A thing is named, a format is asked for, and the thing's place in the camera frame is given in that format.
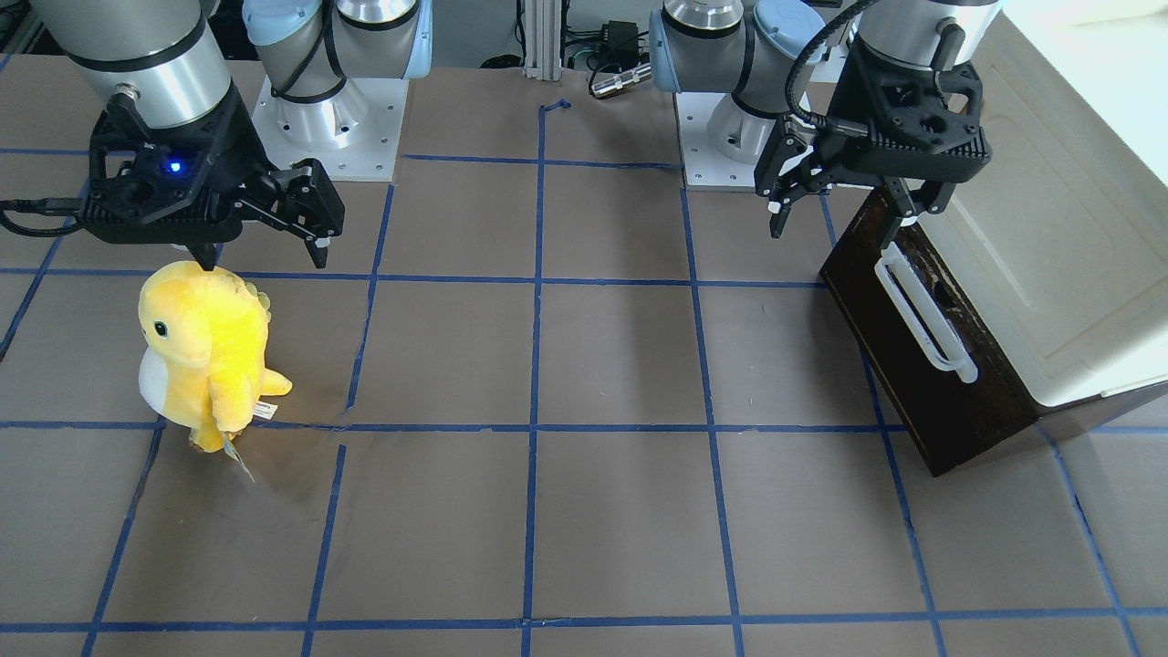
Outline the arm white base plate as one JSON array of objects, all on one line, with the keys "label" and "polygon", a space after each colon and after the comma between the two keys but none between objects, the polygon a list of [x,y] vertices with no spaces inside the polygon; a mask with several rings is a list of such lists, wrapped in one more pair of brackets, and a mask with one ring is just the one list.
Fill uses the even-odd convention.
[{"label": "arm white base plate", "polygon": [[675,94],[674,101],[684,184],[753,193],[756,162],[776,120],[751,115],[730,94]]},{"label": "arm white base plate", "polygon": [[306,158],[324,162],[333,182],[391,182],[409,79],[352,78],[317,104],[274,99],[264,79],[252,112],[257,134],[276,167]]}]

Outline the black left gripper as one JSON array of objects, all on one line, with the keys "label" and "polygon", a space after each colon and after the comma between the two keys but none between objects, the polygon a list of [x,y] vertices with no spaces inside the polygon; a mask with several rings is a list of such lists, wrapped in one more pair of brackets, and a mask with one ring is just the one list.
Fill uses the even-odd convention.
[{"label": "black left gripper", "polygon": [[958,62],[959,44],[940,42],[913,69],[854,42],[829,117],[863,126],[861,134],[822,132],[814,150],[792,117],[777,118],[755,166],[771,237],[783,236],[797,200],[832,184],[881,187],[888,205],[881,249],[892,245],[904,219],[947,207],[955,185],[969,182],[992,158],[980,124],[982,83],[971,62]]}]

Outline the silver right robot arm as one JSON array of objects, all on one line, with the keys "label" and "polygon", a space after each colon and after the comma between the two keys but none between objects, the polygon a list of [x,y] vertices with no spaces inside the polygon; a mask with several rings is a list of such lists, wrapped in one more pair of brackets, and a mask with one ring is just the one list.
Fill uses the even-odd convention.
[{"label": "silver right robot arm", "polygon": [[430,1],[245,1],[267,89],[250,111],[204,1],[35,1],[104,101],[82,200],[11,203],[114,245],[179,245],[204,270],[246,222],[325,267],[342,234],[334,180],[391,177],[399,101],[388,79],[433,65]]}]

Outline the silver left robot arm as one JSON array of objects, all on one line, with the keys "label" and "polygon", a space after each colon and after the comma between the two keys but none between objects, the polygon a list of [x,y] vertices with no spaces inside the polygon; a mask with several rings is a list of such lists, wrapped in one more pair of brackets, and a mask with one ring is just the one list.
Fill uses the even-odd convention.
[{"label": "silver left robot arm", "polygon": [[858,184],[889,201],[883,243],[939,214],[990,162],[972,58],[1001,1],[666,1],[651,18],[655,87],[726,94],[772,127],[755,165],[781,236],[797,200]]}]

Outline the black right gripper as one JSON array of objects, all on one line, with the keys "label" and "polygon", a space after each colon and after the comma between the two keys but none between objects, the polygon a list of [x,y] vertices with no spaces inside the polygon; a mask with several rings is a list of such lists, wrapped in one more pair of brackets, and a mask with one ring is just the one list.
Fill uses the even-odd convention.
[{"label": "black right gripper", "polygon": [[90,171],[77,224],[100,241],[186,245],[203,270],[242,221],[259,221],[304,243],[317,269],[343,231],[345,203],[317,159],[274,170],[236,84],[213,111],[152,129],[128,94],[107,101],[90,137]]}]

